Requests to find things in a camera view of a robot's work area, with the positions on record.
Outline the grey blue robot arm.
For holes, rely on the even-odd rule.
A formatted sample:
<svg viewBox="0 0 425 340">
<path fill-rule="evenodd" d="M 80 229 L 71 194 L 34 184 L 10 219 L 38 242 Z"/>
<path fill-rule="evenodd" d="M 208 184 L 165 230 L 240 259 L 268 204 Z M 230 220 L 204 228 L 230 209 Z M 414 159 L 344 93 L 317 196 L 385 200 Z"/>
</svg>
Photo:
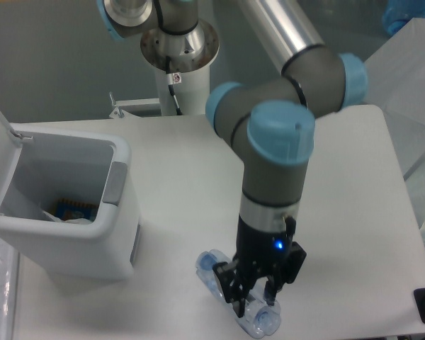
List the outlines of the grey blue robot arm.
<svg viewBox="0 0 425 340">
<path fill-rule="evenodd" d="M 98 1 L 109 34 L 123 40 L 141 35 L 141 51 L 162 72 L 161 108 L 184 115 L 195 93 L 182 93 L 189 72 L 216 56 L 214 40 L 199 19 L 197 1 Z M 244 176 L 237 250 L 213 273 L 225 302 L 242 317 L 250 290 L 266 279 L 264 300 L 272 305 L 305 260 L 293 241 L 315 123 L 360 103 L 368 75 L 355 55 L 336 54 L 323 42 L 296 1 L 240 1 L 239 7 L 280 72 L 255 87 L 228 82 L 205 103 L 215 133 L 242 160 Z"/>
</svg>

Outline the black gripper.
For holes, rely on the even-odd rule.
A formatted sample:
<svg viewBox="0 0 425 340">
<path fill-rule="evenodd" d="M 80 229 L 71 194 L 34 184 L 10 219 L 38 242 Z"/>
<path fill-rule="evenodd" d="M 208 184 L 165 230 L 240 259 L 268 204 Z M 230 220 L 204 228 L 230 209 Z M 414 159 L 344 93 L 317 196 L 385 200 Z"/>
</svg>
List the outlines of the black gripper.
<svg viewBox="0 0 425 340">
<path fill-rule="evenodd" d="M 284 284 L 295 281 L 307 257 L 293 241 L 295 230 L 296 221 L 291 216 L 282 220 L 278 232 L 254 229 L 239 218 L 234 260 L 212 266 L 217 287 L 236 316 L 244 316 L 246 298 L 259 278 L 268 276 L 263 296 L 269 306 L 275 305 Z"/>
</svg>

